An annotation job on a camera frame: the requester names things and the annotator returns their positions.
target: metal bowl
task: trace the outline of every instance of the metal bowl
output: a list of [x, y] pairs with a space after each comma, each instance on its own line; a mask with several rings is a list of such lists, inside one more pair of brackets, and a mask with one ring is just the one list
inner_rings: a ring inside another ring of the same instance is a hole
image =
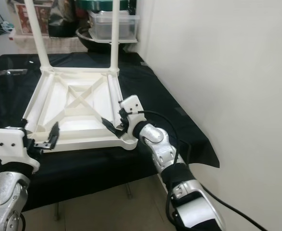
[[[95, 42], [88, 32], [89, 28], [89, 26], [80, 27], [75, 32], [80, 42], [88, 49], [88, 52], [110, 53], [111, 45], [109, 43]], [[124, 46], [125, 44], [120, 44], [119, 49], [122, 49]]]

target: clear plastic box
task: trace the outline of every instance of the clear plastic box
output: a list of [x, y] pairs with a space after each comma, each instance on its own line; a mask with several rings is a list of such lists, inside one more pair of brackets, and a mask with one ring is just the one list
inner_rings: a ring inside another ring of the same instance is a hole
[[[109, 43], [112, 35], [112, 13], [99, 14], [90, 12], [91, 28], [88, 30], [95, 42]], [[139, 21], [137, 15], [120, 14], [119, 17], [119, 42], [134, 43], [136, 40], [136, 29]]]

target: black cloth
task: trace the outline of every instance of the black cloth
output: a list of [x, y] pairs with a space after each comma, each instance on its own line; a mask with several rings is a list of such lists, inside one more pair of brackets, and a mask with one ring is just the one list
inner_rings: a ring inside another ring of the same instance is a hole
[[[108, 54], [52, 54], [52, 66], [108, 67]], [[0, 128], [19, 126], [20, 120], [40, 78], [40, 63], [35, 54], [2, 55], [0, 70], [28, 69], [25, 75], [0, 76]], [[181, 139], [192, 146], [191, 163], [219, 167], [219, 160], [202, 131], [164, 88], [153, 71], [136, 53], [121, 53], [119, 83], [123, 97], [138, 95], [145, 110], [168, 117]], [[173, 131], [165, 121], [154, 115], [147, 118], [164, 128], [175, 145]], [[187, 145], [182, 143], [185, 159]], [[41, 159], [41, 168], [33, 176], [24, 210], [95, 193], [119, 184], [156, 174], [150, 152], [140, 142], [132, 151], [121, 147], [48, 153]]]

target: black bag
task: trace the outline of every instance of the black bag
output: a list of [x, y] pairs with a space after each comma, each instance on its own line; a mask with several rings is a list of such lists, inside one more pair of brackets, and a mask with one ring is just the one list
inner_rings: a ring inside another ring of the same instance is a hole
[[74, 0], [54, 0], [48, 21], [50, 37], [73, 37], [78, 28]]

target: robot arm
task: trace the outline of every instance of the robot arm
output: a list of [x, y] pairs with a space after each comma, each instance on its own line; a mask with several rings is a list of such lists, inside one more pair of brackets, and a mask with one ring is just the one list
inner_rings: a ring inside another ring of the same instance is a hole
[[0, 231], [18, 230], [19, 217], [27, 200], [30, 178], [40, 167], [39, 159], [45, 149], [53, 149], [59, 137], [56, 123], [49, 141], [35, 143], [28, 139], [24, 128], [0, 129]]
[[148, 123], [140, 113], [143, 108], [138, 97], [130, 96], [120, 106], [123, 127], [128, 126], [124, 130], [130, 137], [140, 139], [152, 152], [152, 160], [171, 196], [176, 226], [225, 230], [221, 216], [180, 154], [175, 161], [176, 148], [170, 144], [168, 133]]

